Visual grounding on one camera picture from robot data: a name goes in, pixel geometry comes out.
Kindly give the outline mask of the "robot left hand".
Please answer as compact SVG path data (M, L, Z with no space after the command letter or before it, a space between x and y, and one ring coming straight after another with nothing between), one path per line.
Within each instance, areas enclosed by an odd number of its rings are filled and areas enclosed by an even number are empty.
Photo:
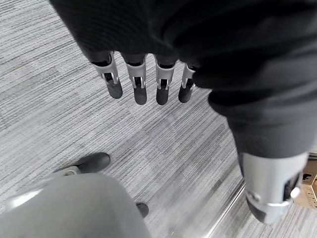
M317 133L314 0L53 0L84 55L173 55L226 117L262 223L277 222Z

